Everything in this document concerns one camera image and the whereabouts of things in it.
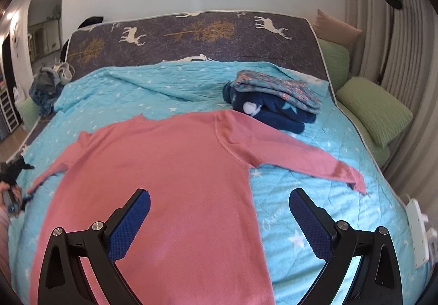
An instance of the wooden floor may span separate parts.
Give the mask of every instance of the wooden floor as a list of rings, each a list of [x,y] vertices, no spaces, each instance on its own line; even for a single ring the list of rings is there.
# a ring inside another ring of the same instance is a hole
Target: wooden floor
[[[21,146],[28,132],[23,126],[18,127],[11,135],[0,142],[0,162],[7,161]]]

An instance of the metal pivot bolt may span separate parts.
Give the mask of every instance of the metal pivot bolt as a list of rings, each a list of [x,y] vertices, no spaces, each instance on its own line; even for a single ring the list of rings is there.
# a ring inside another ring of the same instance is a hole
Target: metal pivot bolt
[[[62,228],[58,227],[58,228],[55,228],[53,230],[53,235],[54,236],[59,236],[60,234],[62,234]]]
[[[345,221],[338,221],[338,228],[340,228],[341,230],[348,230],[348,224]]]
[[[103,222],[97,221],[93,224],[92,229],[94,231],[99,231],[103,227]]]
[[[386,227],[380,226],[379,227],[379,232],[381,234],[388,234],[388,229]]]

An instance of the golden tree print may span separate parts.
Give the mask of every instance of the golden tree print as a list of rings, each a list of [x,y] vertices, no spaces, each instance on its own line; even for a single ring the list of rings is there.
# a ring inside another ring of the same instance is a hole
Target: golden tree print
[[[174,36],[175,40],[180,40],[184,34],[192,33],[196,41],[216,42],[220,38],[230,39],[234,36],[234,30],[234,24],[228,21],[220,20],[207,24],[205,20],[199,20],[186,31],[168,33],[164,36]]]
[[[105,41],[103,38],[94,38],[90,43],[84,41],[79,46],[79,52],[69,54],[68,57],[79,56],[79,60],[87,63],[90,59],[97,58],[102,53]]]

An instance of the white rack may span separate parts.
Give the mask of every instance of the white rack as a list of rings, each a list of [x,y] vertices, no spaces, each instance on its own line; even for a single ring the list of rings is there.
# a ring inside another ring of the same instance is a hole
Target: white rack
[[[6,85],[0,87],[0,109],[3,113],[6,126],[9,129],[9,132],[12,133],[19,126],[19,123]]]

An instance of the curtain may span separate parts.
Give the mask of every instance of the curtain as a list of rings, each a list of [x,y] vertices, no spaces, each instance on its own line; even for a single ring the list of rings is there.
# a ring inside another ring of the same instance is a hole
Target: curtain
[[[351,59],[353,75],[376,81],[389,44],[385,0],[347,0],[347,23],[363,30]],[[391,143],[382,168],[399,195],[408,193],[438,224],[438,15],[428,0],[404,0],[394,11],[394,31],[382,87],[413,113]]]

